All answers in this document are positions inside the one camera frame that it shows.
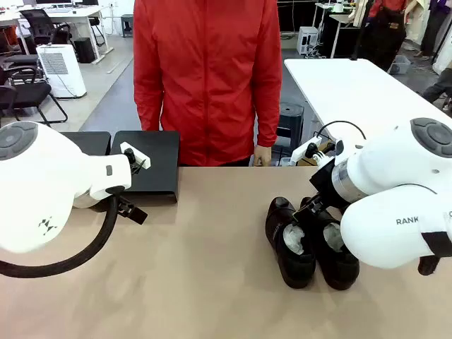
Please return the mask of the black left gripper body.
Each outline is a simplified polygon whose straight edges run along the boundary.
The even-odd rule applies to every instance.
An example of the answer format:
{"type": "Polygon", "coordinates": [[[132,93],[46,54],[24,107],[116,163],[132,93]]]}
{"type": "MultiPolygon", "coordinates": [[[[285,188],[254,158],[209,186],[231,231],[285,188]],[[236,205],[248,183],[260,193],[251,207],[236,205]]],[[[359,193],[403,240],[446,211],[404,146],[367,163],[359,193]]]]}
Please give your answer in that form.
{"type": "Polygon", "coordinates": [[[146,212],[123,196],[118,198],[118,214],[123,218],[132,220],[138,225],[142,225],[148,216],[146,212]]]}

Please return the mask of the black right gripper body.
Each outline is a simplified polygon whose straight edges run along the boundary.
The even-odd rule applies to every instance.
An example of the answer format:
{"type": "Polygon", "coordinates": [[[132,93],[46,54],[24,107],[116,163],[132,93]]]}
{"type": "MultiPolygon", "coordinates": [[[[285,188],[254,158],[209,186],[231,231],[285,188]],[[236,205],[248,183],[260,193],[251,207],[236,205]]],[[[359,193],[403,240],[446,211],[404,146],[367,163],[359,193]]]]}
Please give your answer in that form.
{"type": "Polygon", "coordinates": [[[322,168],[319,168],[309,181],[317,190],[317,201],[324,208],[332,207],[337,208],[339,211],[345,211],[348,207],[348,202],[339,195],[333,185],[334,162],[334,160],[330,160],[322,168]]]}

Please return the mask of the person's left hand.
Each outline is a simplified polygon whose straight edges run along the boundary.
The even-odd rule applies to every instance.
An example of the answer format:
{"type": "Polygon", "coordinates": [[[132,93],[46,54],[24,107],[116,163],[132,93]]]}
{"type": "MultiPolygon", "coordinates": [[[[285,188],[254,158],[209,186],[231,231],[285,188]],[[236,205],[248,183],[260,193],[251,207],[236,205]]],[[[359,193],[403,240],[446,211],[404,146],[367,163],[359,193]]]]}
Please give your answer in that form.
{"type": "Polygon", "coordinates": [[[254,167],[269,167],[271,165],[272,149],[257,145],[254,148],[254,167]]]}

